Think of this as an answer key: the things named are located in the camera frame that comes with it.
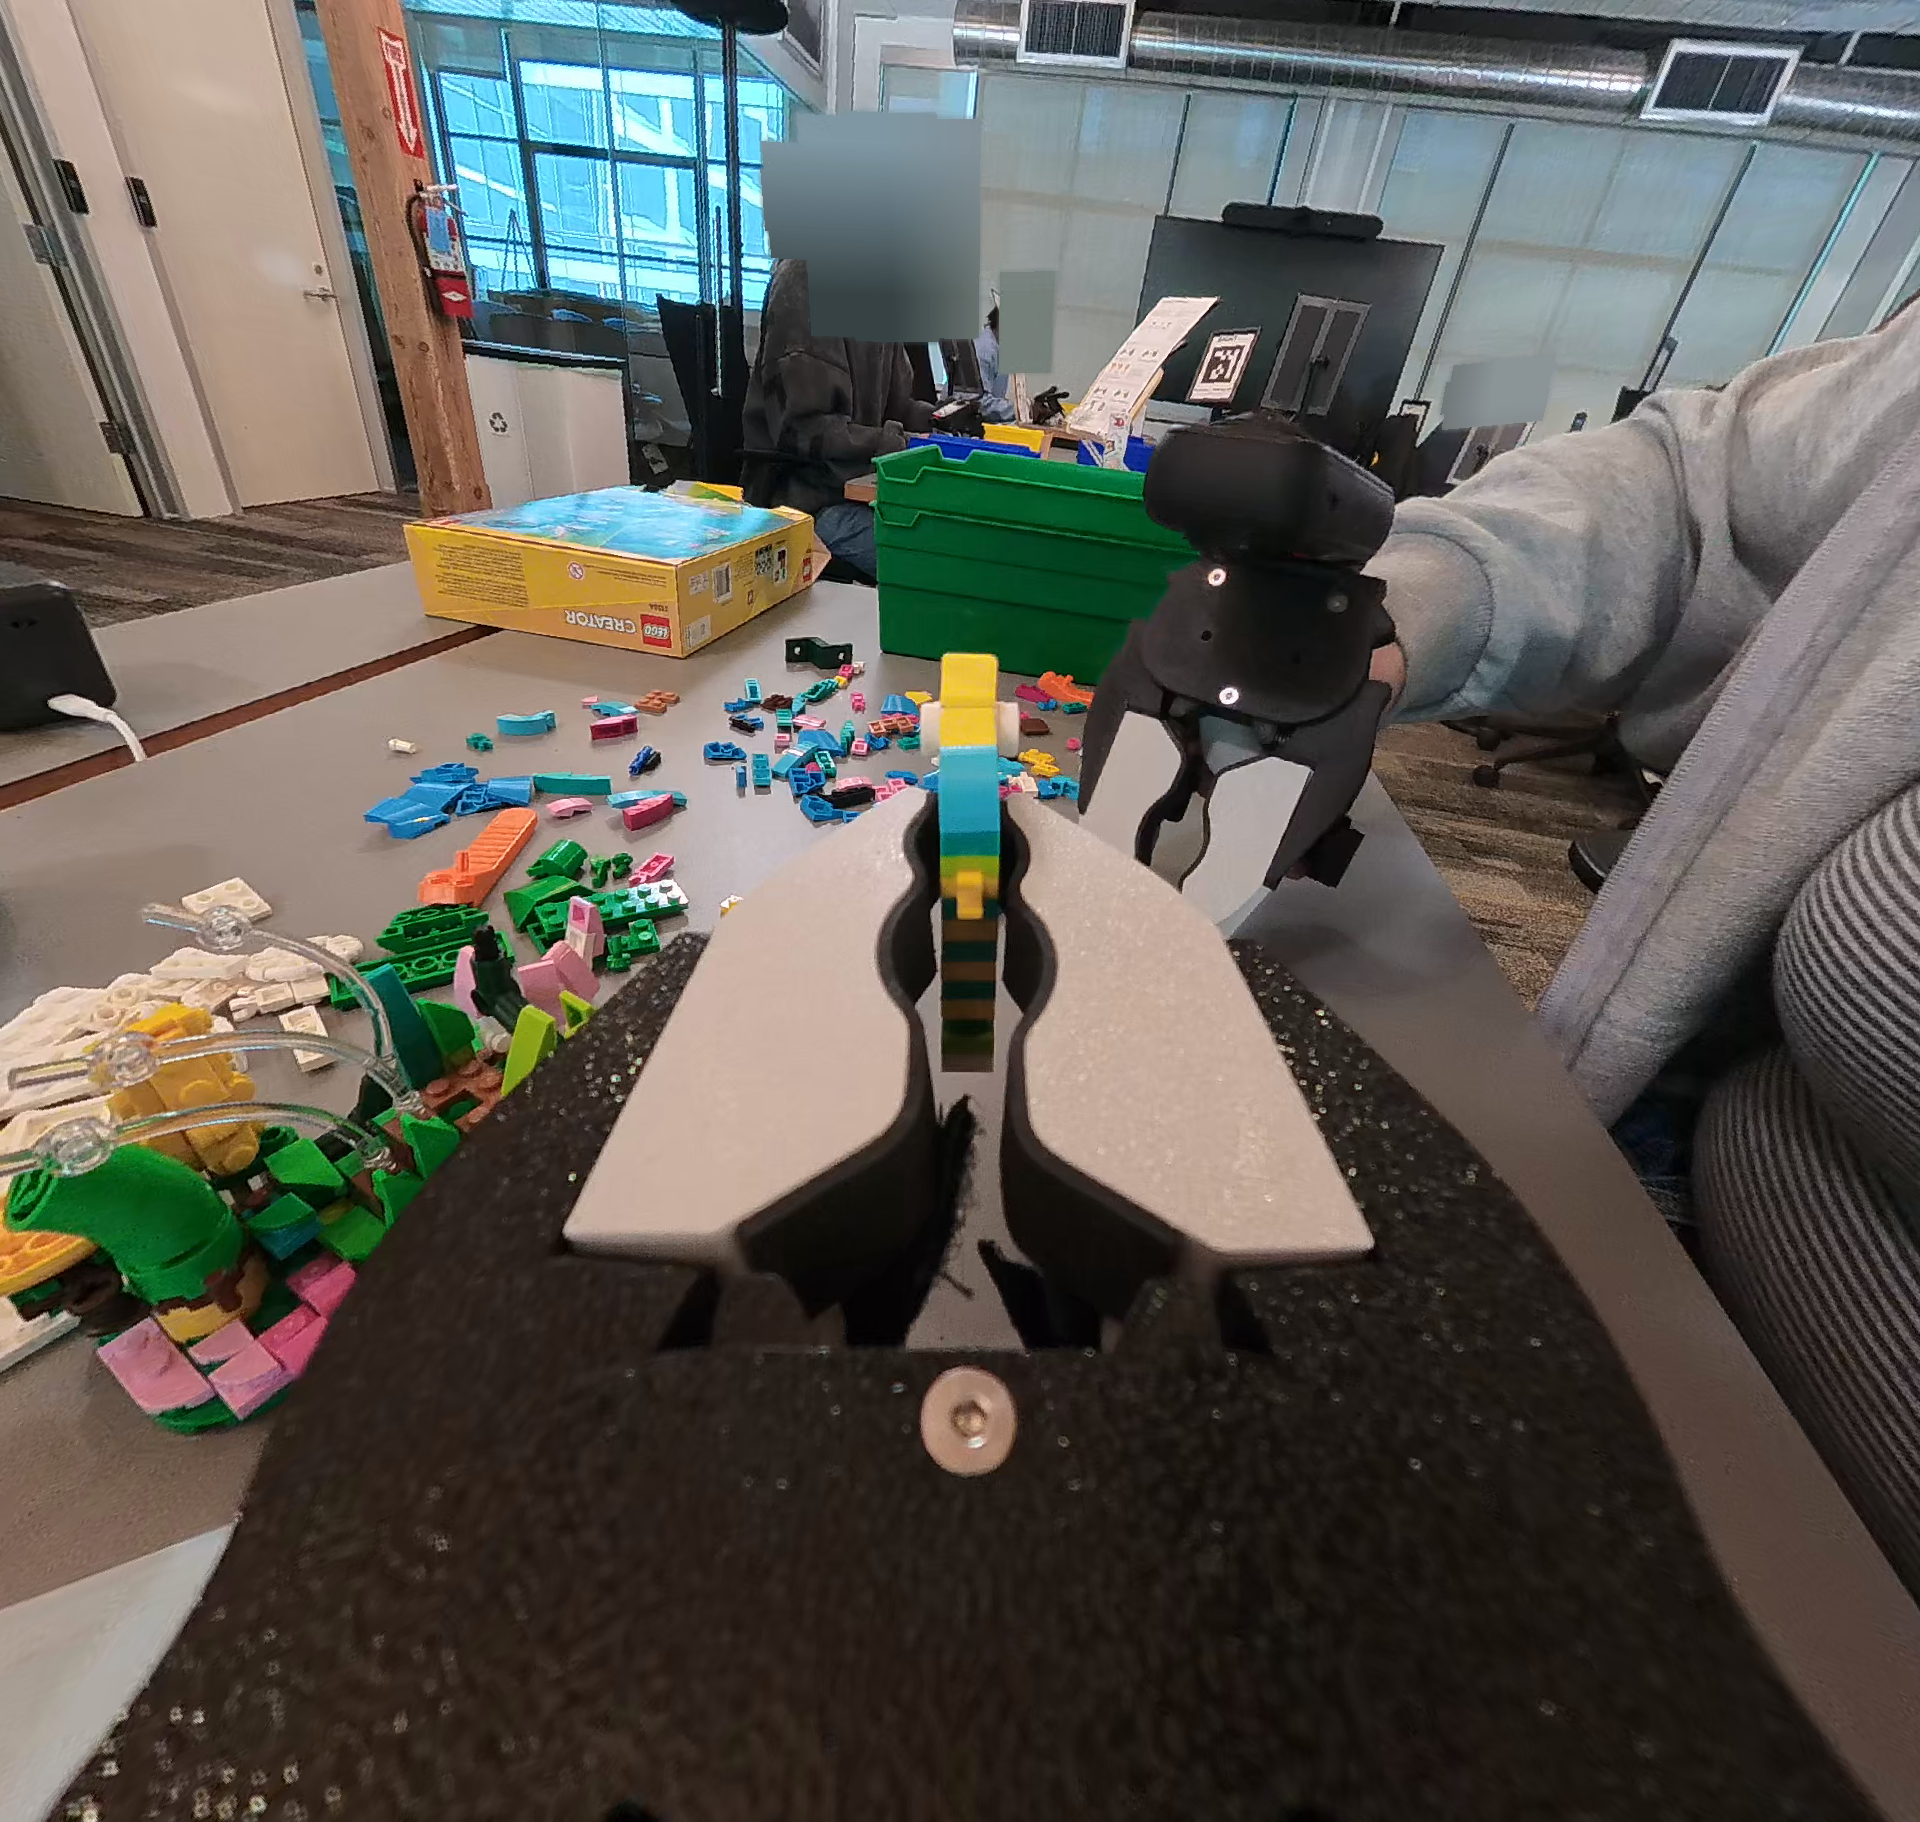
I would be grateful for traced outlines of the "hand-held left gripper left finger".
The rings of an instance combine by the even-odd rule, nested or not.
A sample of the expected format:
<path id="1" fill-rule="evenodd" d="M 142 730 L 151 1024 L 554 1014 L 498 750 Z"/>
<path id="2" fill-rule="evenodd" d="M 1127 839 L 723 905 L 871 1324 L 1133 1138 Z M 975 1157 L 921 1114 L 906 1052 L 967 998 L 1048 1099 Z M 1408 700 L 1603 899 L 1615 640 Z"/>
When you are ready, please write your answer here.
<path id="1" fill-rule="evenodd" d="M 853 1344 L 910 1339 L 974 1133 L 940 1111 L 919 1014 L 935 809 L 863 810 L 717 922 L 567 1217 L 571 1251 L 770 1277 Z"/>

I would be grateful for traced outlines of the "striped brick tower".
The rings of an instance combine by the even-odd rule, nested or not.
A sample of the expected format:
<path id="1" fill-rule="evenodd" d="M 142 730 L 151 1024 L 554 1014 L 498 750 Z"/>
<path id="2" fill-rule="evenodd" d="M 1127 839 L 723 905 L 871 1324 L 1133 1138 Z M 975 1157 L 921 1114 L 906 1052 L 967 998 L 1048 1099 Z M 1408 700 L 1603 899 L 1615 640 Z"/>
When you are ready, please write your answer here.
<path id="1" fill-rule="evenodd" d="M 1003 765 L 1019 750 L 1019 706 L 1000 663 L 948 653 L 921 735 L 936 755 L 940 1049 L 948 1073 L 989 1071 L 997 1042 L 1003 927 Z"/>

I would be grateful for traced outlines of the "black framed stand device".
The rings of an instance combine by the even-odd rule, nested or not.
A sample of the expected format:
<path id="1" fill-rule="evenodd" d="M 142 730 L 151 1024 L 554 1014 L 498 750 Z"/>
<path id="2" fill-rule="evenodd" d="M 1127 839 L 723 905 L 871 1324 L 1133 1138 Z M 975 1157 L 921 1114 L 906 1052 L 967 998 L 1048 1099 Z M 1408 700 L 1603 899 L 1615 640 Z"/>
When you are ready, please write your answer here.
<path id="1" fill-rule="evenodd" d="M 1289 418 L 1326 418 L 1372 304 L 1302 294 L 1278 343 L 1260 404 Z"/>

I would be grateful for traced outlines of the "white instruction sheet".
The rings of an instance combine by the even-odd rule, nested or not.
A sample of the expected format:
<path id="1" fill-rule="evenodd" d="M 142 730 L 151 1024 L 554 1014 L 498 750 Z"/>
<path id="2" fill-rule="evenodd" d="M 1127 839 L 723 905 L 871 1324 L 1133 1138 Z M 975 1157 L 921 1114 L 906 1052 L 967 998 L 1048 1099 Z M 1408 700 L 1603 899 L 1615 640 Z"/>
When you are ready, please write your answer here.
<path id="1" fill-rule="evenodd" d="M 1216 304 L 1216 295 L 1161 297 L 1072 408 L 1066 418 L 1070 433 L 1121 444 L 1145 413 L 1170 358 Z"/>

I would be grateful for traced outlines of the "green plastic bin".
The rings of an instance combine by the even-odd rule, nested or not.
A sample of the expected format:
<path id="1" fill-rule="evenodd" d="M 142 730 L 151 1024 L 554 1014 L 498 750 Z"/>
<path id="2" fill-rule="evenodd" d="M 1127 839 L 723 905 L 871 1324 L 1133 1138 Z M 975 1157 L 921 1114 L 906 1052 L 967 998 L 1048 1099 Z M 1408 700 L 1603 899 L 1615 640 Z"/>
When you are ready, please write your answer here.
<path id="1" fill-rule="evenodd" d="M 1093 686 L 1168 581 L 1168 567 L 1145 581 L 1027 567 L 935 567 L 913 578 L 885 571 L 877 587 L 880 643 L 896 657 L 981 653 L 1007 673 L 1062 673 Z"/>
<path id="2" fill-rule="evenodd" d="M 1036 601 L 1034 592 L 1043 582 L 1121 582 L 1156 592 L 1191 562 L 1193 549 L 1166 531 L 1127 538 L 931 510 L 877 512 L 882 587 L 1019 601 Z"/>
<path id="3" fill-rule="evenodd" d="M 877 504 L 997 523 L 1093 530 L 1097 520 L 1157 520 L 1145 505 L 1147 477 L 1130 469 L 1043 461 L 1027 449 L 974 448 L 953 455 L 915 444 L 877 461 Z"/>

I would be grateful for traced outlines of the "person's grey jacket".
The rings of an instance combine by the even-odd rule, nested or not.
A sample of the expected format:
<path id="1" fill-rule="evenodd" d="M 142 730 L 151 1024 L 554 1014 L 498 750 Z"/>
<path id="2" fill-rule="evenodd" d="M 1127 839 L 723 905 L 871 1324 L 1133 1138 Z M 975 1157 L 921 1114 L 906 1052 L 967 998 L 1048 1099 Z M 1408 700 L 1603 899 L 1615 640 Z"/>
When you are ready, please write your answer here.
<path id="1" fill-rule="evenodd" d="M 1562 961 L 1540 1024 L 1615 1123 L 1720 1011 L 1814 867 L 1917 783 L 1906 448 L 1748 639 Z"/>

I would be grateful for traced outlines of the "white air vent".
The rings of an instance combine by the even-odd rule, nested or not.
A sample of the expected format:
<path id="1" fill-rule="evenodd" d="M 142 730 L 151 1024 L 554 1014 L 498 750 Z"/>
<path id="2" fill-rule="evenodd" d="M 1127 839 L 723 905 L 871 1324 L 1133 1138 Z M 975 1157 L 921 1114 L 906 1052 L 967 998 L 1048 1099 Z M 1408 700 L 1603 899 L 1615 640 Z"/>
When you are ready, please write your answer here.
<path id="1" fill-rule="evenodd" d="M 1139 0 L 1020 0 L 1016 62 L 1077 71 L 1130 67 Z"/>
<path id="2" fill-rule="evenodd" d="M 1802 60 L 1800 44 L 1673 39 L 1641 94 L 1646 125 L 1763 129 Z"/>

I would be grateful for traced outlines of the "yellow toy brick box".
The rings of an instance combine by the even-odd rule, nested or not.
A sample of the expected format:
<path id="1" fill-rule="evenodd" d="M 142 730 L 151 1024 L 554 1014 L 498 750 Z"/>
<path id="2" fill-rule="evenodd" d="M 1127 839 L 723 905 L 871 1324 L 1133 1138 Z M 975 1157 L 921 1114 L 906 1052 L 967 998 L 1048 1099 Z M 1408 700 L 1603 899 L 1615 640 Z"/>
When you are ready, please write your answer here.
<path id="1" fill-rule="evenodd" d="M 796 508 L 676 485 L 405 526 L 432 618 L 690 657 L 813 587 L 831 558 Z"/>

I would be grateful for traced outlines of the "pile of white bricks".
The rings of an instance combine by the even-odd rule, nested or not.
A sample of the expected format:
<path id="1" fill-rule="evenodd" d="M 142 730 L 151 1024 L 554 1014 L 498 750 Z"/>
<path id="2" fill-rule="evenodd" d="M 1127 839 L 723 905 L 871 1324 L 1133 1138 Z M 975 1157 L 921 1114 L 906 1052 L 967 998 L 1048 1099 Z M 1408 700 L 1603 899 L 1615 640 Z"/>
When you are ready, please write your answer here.
<path id="1" fill-rule="evenodd" d="M 268 1061 L 347 1069 L 409 1111 L 393 1020 L 347 954 L 268 927 L 230 879 L 146 920 L 176 947 L 108 985 L 59 985 L 4 1020 L 4 1366 L 89 1332 L 151 1414 L 238 1413 L 290 1378 L 232 1354 L 284 1314 L 291 1260 L 404 1162 L 377 1130 L 268 1083 Z"/>

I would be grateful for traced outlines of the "black office chair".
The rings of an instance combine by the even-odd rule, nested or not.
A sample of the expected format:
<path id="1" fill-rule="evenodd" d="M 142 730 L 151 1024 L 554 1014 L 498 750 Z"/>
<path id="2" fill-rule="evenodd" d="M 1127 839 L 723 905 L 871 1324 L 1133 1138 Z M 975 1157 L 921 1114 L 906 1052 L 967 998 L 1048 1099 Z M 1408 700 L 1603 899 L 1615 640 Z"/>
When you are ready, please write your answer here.
<path id="1" fill-rule="evenodd" d="M 741 308 L 736 302 L 659 295 L 656 311 L 690 422 L 692 474 L 696 481 L 737 488 L 751 381 Z"/>

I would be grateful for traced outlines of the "white recycling bin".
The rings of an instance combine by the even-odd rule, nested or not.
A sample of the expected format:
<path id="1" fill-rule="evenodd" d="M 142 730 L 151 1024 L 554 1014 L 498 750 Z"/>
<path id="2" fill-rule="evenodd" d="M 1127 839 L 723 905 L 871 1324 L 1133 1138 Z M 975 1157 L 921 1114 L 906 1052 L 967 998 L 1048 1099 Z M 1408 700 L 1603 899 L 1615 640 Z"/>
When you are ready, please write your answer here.
<path id="1" fill-rule="evenodd" d="M 628 370 L 615 358 L 467 343 L 493 508 L 633 482 Z"/>

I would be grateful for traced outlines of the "black floor lamp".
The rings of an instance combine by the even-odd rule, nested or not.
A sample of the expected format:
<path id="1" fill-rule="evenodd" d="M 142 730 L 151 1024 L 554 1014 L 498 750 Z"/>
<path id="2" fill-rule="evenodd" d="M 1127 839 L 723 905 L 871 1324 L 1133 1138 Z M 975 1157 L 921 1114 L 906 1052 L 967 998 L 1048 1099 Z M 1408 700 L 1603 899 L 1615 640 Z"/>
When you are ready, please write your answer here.
<path id="1" fill-rule="evenodd" d="M 724 137 L 724 250 L 727 280 L 719 301 L 721 391 L 740 404 L 751 379 L 746 349 L 746 244 L 743 244 L 743 155 L 740 104 L 740 39 L 771 36 L 786 28 L 783 0 L 670 0 L 703 28 L 719 30 L 723 49 L 723 137 Z"/>

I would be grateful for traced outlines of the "large glass window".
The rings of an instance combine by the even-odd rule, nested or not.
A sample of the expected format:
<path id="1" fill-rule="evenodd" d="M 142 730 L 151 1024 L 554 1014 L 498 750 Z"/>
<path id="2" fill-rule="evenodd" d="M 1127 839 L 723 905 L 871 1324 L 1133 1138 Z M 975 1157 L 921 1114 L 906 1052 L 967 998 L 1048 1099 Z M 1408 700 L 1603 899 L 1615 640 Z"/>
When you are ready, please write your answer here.
<path id="1" fill-rule="evenodd" d="M 432 161 L 490 294 L 731 292 L 723 41 L 666 7 L 401 0 Z"/>

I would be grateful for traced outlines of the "black desktop device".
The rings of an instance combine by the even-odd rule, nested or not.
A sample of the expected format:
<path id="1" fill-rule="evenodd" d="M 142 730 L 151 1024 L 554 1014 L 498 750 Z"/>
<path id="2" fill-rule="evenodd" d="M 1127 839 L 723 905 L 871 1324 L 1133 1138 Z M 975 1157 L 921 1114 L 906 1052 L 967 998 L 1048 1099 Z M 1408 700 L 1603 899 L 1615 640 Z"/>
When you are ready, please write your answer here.
<path id="1" fill-rule="evenodd" d="M 4 563 L 2 730 L 37 730 L 62 718 L 56 697 L 115 709 L 116 684 L 83 618 L 62 585 Z"/>

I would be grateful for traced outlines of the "silver ventilation duct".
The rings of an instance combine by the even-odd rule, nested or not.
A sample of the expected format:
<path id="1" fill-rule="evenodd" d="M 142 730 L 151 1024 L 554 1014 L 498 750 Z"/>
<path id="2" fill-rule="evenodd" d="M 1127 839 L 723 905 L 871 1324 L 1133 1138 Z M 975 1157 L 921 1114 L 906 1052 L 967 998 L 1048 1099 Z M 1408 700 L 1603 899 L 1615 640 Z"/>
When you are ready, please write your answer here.
<path id="1" fill-rule="evenodd" d="M 1328 92 L 1363 101 L 1468 104 L 1601 125 L 1739 134 L 1876 139 L 1917 148 L 1917 67 L 1804 55 L 1767 125 L 1702 113 L 1646 115 L 1673 36 L 1600 25 L 1610 41 L 1540 41 L 1516 33 L 1410 30 L 1141 11 L 1118 72 L 1246 92 Z"/>

